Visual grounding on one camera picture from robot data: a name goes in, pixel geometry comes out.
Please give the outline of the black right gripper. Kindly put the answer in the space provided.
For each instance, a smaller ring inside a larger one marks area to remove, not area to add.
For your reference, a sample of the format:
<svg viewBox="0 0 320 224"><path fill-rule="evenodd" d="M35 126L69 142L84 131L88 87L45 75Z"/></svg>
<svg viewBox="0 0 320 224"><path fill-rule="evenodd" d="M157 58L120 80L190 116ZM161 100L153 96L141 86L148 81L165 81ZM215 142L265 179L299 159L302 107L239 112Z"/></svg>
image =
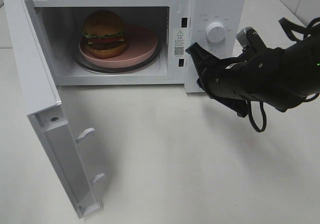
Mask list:
<svg viewBox="0 0 320 224"><path fill-rule="evenodd" d="M235 111L239 117L248 114L248 105L240 96L237 87L237 71L227 69L227 66L239 63L239 58L219 59L197 42L186 49L191 56L198 74L198 86L211 98Z"/></svg>

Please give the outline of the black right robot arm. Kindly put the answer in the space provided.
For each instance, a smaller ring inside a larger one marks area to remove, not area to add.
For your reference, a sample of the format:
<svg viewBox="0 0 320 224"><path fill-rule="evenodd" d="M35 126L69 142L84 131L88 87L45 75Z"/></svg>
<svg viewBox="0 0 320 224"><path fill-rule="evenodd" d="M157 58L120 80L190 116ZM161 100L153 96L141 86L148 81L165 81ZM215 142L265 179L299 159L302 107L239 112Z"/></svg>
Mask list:
<svg viewBox="0 0 320 224"><path fill-rule="evenodd" d="M300 105L320 91L320 20L307 26L286 18L279 21L293 41L287 48L267 47L252 27L236 36L242 46L237 57L220 59L198 43L186 52L197 71L197 84L213 100L248 114L249 102L269 104L280 112Z"/></svg>

